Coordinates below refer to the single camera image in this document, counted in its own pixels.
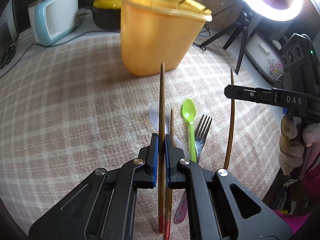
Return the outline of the right hand white glove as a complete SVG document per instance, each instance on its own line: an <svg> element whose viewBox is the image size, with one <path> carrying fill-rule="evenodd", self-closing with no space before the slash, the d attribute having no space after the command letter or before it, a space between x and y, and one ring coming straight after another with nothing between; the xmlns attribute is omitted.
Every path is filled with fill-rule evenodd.
<svg viewBox="0 0 320 240"><path fill-rule="evenodd" d="M298 128L289 115L283 116L280 124L279 164L283 175L288 176L294 168L303 164L304 144L297 139ZM319 165L319 124L308 124L302 131L302 141L312 145L311 156L306 171L312 171Z"/></svg>

